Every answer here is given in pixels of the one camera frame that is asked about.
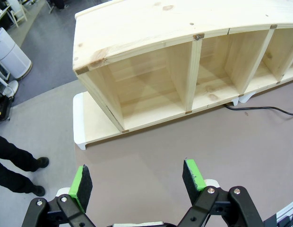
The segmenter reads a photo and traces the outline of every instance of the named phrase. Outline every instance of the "green tape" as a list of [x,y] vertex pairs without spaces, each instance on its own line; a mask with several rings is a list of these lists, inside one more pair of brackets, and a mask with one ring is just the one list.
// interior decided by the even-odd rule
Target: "green tape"
[[83,166],[80,166],[78,168],[77,172],[76,172],[76,175],[74,177],[72,186],[71,186],[71,188],[69,190],[69,196],[71,196],[73,199],[76,200],[76,202],[77,202],[79,208],[81,209],[81,211],[83,213],[85,213],[85,210],[81,206],[80,201],[79,201],[78,196],[77,196],[78,188],[79,188],[81,178],[82,178],[82,170],[83,170]]
[[202,191],[207,185],[205,184],[201,172],[199,171],[195,161],[193,159],[186,159],[185,162],[190,170],[190,174],[193,178],[196,189],[199,192]]

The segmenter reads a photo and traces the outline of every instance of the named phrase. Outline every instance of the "wooden cabinet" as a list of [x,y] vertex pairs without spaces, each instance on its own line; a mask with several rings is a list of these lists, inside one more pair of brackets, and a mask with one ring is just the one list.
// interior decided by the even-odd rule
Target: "wooden cabinet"
[[113,0],[76,20],[73,70],[120,132],[293,80],[292,2]]

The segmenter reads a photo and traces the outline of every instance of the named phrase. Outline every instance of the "white round base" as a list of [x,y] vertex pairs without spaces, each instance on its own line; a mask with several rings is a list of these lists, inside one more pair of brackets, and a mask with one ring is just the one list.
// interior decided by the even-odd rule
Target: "white round base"
[[14,94],[16,93],[18,89],[18,82],[16,80],[11,81],[8,84],[8,87],[5,88],[5,90],[3,91],[3,95],[7,96],[7,97],[13,97]]

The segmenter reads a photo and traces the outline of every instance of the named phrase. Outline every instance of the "white trash can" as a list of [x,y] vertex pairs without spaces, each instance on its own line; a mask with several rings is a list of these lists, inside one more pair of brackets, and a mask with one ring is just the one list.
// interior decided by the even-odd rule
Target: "white trash can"
[[30,59],[2,27],[0,28],[0,62],[15,79],[27,74],[32,66]]

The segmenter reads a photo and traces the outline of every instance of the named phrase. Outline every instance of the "screw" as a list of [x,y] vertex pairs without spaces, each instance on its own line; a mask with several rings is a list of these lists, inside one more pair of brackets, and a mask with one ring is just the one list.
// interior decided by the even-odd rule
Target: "screw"
[[207,190],[207,192],[210,193],[210,194],[213,194],[213,193],[215,192],[215,190],[214,190],[213,188],[209,188],[209,189]]
[[239,189],[239,188],[236,188],[233,192],[234,192],[235,194],[239,195],[239,194],[240,194],[240,189]]

